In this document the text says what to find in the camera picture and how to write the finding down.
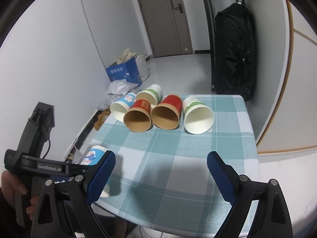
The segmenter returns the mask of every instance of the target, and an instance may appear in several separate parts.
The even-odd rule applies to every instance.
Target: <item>door handle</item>
[[[183,14],[183,13],[184,13],[184,12],[183,12],[183,8],[182,8],[182,4],[181,4],[181,3],[179,3],[179,6],[178,6],[178,7],[173,8],[173,10],[174,10],[174,11],[180,10],[180,13],[181,13],[181,14]]]

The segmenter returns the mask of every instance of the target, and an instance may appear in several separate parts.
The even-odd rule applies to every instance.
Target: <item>red paper cup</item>
[[[183,102],[177,95],[168,95],[161,103],[152,109],[153,123],[164,130],[173,130],[180,124]]]
[[[123,117],[127,128],[134,132],[147,131],[151,125],[151,104],[145,99],[138,99]]]

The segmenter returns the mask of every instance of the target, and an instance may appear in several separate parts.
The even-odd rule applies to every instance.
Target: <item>person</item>
[[[14,209],[14,192],[18,192],[21,195],[26,195],[27,190],[23,183],[17,176],[9,171],[2,172],[1,175],[1,187],[0,187],[0,233],[4,234],[6,238],[30,238],[31,230],[25,230],[20,227],[16,222],[15,209]],[[39,196],[33,196],[30,200],[30,206],[26,208],[31,221],[33,221],[35,208],[38,203]],[[72,227],[75,232],[82,232],[80,225],[75,217],[75,213],[72,210],[71,203],[65,204],[68,211]],[[120,217],[107,217],[103,215],[97,215],[97,218],[109,236],[113,238],[124,238],[134,228],[135,224],[127,222]]]

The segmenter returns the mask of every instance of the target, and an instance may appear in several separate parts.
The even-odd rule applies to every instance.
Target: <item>human hand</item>
[[[28,192],[19,178],[9,171],[3,171],[1,174],[1,189],[5,200],[11,207],[14,207],[14,191],[21,195],[26,195]],[[31,206],[26,208],[26,213],[29,215],[30,220],[33,220],[38,199],[38,196],[32,197],[30,200]]]

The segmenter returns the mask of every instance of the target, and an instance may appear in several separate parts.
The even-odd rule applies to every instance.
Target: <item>gray door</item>
[[[139,0],[154,57],[191,54],[182,0]]]

